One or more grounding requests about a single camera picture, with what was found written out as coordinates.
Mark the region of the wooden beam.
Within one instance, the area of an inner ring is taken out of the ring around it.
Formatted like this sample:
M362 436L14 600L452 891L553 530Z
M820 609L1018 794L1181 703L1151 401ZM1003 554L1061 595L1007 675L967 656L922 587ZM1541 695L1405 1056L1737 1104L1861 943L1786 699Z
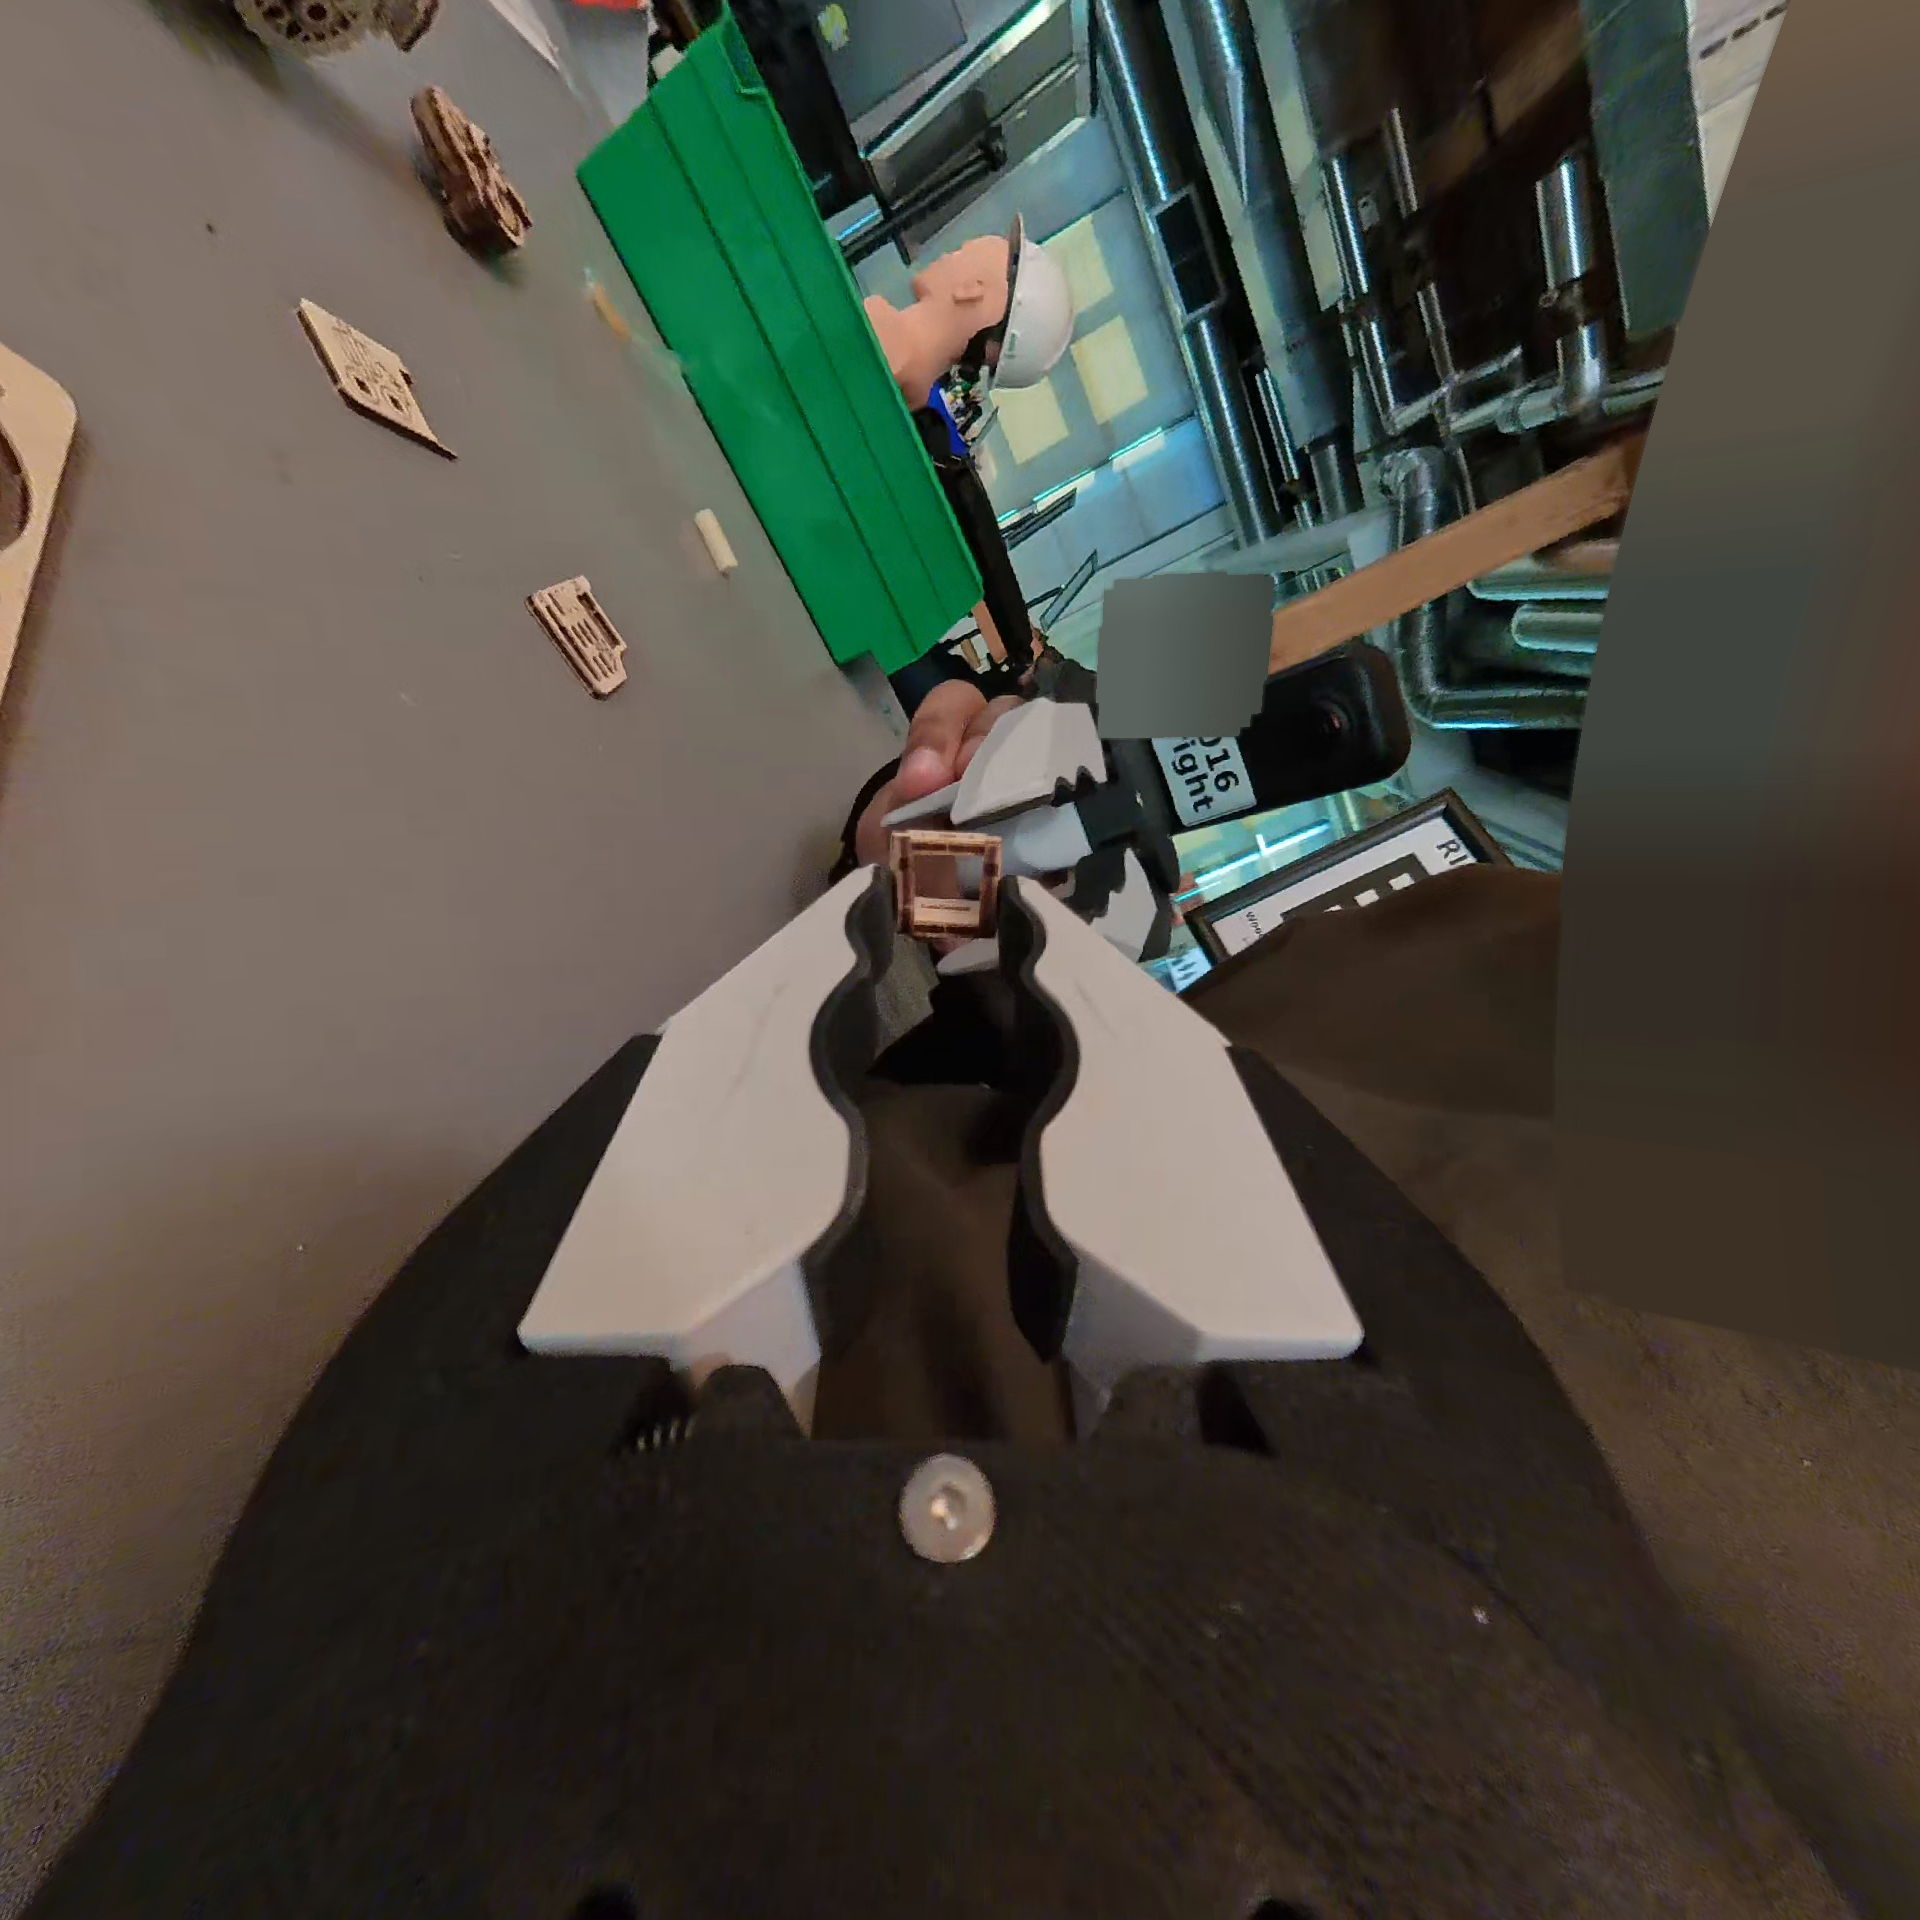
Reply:
M1277 675L1450 597L1485 572L1615 522L1639 481L1646 427L1470 512L1452 525L1286 602L1271 619L1267 673Z

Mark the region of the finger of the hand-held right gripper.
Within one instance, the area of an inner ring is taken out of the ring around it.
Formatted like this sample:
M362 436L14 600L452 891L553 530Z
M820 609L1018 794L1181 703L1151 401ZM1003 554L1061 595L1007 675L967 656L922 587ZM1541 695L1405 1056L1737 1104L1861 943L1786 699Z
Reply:
M988 825L1109 779L1087 705L1018 705L975 747L956 788L956 824Z
M1061 875L1087 858L1087 829L1076 810L1021 810L996 821L954 824L945 812L898 810L882 816L884 833L947 833L998 842L1002 873Z

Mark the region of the computer monitor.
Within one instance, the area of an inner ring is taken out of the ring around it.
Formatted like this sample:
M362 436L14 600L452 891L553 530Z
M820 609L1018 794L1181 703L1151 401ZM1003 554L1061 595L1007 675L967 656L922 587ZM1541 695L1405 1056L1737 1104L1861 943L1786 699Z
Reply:
M979 60L1021 2L809 2L831 95L881 177L926 171L989 125Z

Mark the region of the person's right hand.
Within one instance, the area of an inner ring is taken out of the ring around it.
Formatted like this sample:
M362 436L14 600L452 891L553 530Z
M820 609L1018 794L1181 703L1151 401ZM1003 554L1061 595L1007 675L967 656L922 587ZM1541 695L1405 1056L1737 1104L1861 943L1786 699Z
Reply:
M935 687L908 724L889 810L917 805L957 784L996 723L1021 707L1018 695L988 697L971 682Z

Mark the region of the green plastic bin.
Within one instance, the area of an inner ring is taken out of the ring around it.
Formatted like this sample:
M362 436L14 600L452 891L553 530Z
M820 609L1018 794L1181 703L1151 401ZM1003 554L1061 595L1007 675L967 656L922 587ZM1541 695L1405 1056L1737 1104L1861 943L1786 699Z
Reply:
M827 653L897 675L981 580L783 107L847 124L803 11L702 11L577 178Z

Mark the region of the wooden puzzle piece with tab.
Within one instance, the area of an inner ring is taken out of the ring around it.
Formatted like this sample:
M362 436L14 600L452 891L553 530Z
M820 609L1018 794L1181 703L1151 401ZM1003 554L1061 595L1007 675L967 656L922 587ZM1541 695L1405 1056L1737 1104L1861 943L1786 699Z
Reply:
M294 316L332 388L349 409L439 452L444 460L457 460L457 452L441 441L426 418L413 375L396 351L373 341L365 332L311 299L300 299Z

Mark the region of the wooden motorcycle model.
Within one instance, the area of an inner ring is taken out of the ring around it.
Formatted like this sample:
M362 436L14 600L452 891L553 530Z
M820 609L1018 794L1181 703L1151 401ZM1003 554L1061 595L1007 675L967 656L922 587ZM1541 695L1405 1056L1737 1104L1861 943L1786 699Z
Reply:
M363 42L412 53L439 21L441 2L230 2L230 11L261 44L317 60Z

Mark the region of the small wooden puzzle assembly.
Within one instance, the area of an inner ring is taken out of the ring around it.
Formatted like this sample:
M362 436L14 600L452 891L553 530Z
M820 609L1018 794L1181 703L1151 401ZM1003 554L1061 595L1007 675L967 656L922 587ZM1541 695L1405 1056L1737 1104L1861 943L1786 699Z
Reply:
M989 833L889 833L898 931L922 944L970 944L996 931L1002 840Z

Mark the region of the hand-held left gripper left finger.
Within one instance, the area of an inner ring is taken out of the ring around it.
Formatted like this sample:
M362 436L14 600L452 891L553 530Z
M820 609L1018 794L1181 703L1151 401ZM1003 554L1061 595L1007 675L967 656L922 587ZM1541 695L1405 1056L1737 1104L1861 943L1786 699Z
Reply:
M893 880L852 872L658 1028L518 1321L529 1354L815 1381L891 955Z

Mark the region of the wooden wheel assembly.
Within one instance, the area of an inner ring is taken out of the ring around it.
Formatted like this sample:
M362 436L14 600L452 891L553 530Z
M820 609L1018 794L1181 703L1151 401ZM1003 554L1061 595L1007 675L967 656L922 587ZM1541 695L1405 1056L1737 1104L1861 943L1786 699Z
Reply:
M445 226L482 256L518 251L535 221L505 177L489 133L444 88L420 88L410 107Z

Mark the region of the wide wooden puzzle sheet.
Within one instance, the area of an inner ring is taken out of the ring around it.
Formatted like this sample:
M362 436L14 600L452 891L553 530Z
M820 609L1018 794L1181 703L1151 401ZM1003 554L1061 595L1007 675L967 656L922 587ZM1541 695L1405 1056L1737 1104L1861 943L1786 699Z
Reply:
M2 348L2 689L53 530L79 417L70 394Z

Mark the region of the mannequin head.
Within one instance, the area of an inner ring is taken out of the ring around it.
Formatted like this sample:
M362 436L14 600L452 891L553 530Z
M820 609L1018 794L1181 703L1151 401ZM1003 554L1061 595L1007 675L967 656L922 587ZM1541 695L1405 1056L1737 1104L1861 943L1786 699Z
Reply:
M951 369L970 359L981 337L995 337L1013 303L1018 251L1003 234L979 235L933 259L913 279L910 304L893 306L871 296L865 312L889 375L910 412Z

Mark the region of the black framed sign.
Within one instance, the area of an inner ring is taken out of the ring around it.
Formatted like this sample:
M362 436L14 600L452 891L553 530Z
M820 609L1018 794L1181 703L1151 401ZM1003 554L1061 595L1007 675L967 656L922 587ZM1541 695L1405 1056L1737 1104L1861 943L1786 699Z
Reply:
M1217 967L1247 953L1285 923L1351 914L1415 885L1509 858L1454 792L1404 807L1329 849L1201 903L1186 925Z

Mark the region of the slotted wooden puzzle piece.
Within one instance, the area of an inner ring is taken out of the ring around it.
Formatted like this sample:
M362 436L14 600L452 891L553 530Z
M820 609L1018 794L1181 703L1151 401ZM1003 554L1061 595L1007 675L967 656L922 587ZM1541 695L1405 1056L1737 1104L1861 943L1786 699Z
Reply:
M604 613L585 576L525 597L535 624L558 648L573 679L604 703L628 683L627 642Z

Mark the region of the cluster of metal pipes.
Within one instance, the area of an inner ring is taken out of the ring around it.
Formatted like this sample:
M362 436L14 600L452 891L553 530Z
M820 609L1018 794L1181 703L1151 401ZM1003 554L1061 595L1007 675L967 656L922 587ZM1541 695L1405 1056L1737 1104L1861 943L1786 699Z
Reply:
M1241 539L1343 561L1649 429L1711 225L1679 2L1074 4ZM1428 729L1571 735L1625 512L1364 633Z

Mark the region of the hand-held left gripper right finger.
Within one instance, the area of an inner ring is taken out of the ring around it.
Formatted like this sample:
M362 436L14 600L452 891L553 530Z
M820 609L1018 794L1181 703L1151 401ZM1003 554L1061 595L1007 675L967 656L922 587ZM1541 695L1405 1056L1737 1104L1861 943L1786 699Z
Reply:
M1036 880L1003 882L1021 1108L1014 1323L1085 1391L1343 1360L1356 1307L1234 1049Z

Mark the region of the white hard hat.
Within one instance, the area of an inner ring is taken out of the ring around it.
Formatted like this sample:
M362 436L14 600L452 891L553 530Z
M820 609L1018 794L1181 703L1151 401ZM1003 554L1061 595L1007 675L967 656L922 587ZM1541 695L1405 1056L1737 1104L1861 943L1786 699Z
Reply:
M991 394L1025 394L1055 369L1071 341L1071 283L1020 215L1006 235L1006 250L1006 306L989 333L986 369Z

